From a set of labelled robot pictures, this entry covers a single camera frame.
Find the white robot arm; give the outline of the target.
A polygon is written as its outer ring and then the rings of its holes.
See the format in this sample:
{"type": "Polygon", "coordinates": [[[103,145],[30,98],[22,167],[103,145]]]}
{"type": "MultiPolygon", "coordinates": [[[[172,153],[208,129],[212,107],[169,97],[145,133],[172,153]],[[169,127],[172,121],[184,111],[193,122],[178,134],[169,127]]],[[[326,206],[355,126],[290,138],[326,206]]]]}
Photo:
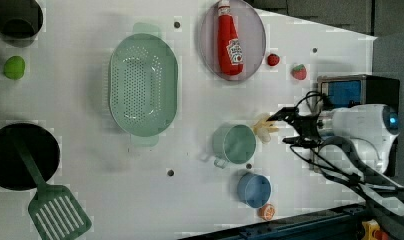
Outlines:
{"type": "Polygon", "coordinates": [[[303,116],[297,107],[284,107],[267,120],[292,126],[298,135],[283,142],[310,150],[308,164],[364,199],[378,224],[392,238],[404,240],[404,186],[385,175],[399,136],[394,109],[365,104],[303,116]]]}

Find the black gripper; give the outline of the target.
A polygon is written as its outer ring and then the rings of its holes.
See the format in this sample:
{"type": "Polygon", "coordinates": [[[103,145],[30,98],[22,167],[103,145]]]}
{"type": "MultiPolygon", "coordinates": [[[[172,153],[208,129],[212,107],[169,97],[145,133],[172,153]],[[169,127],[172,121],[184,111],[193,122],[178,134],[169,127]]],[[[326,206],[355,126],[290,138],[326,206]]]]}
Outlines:
{"type": "Polygon", "coordinates": [[[317,115],[300,115],[297,107],[283,107],[268,118],[268,121],[290,121],[299,136],[285,137],[282,142],[303,148],[316,148],[322,138],[317,129],[317,115]]]}

